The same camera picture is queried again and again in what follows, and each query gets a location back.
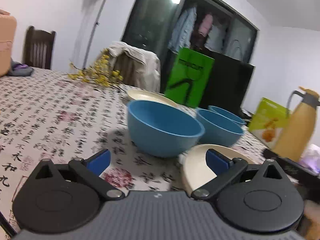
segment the television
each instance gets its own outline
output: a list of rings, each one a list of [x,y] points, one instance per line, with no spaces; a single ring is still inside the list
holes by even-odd
[[[240,115],[254,66],[217,52],[210,51],[207,56],[215,61],[199,107],[217,106]]]

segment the plate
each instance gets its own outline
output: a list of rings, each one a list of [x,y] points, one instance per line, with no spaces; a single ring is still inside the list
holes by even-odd
[[[181,168],[182,183],[189,196],[194,190],[217,177],[217,175],[207,166],[205,161],[205,155],[209,149],[214,149],[229,159],[240,157],[249,164],[254,164],[249,158],[228,147],[215,144],[196,145],[186,152],[187,157]]]
[[[130,100],[147,100],[147,101],[154,101],[162,104],[166,104],[175,108],[178,108],[178,105],[173,102],[172,100],[161,96],[160,94],[149,92],[145,90],[138,90],[138,89],[131,89],[128,90],[128,96]]]

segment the green shopping bag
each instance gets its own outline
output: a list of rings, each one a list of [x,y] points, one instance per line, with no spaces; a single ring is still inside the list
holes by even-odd
[[[196,108],[202,98],[214,59],[188,48],[177,55],[167,83],[165,96],[172,101]]]

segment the glass sliding door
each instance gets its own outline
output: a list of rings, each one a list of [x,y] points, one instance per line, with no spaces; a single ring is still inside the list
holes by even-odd
[[[224,55],[249,62],[257,30],[248,22],[234,17],[226,38]]]
[[[154,52],[161,59],[184,0],[137,0],[122,41]]]

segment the table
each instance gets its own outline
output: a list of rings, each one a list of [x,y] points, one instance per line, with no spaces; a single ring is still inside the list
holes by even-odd
[[[130,140],[125,106],[130,87],[122,89],[101,89],[38,68],[31,77],[0,79],[0,210],[16,230],[12,201],[43,158],[68,163],[107,148],[111,165],[101,177],[125,193],[182,189],[178,158],[142,154]],[[179,108],[195,115],[194,109]],[[233,149],[262,163],[266,147],[244,129]]]

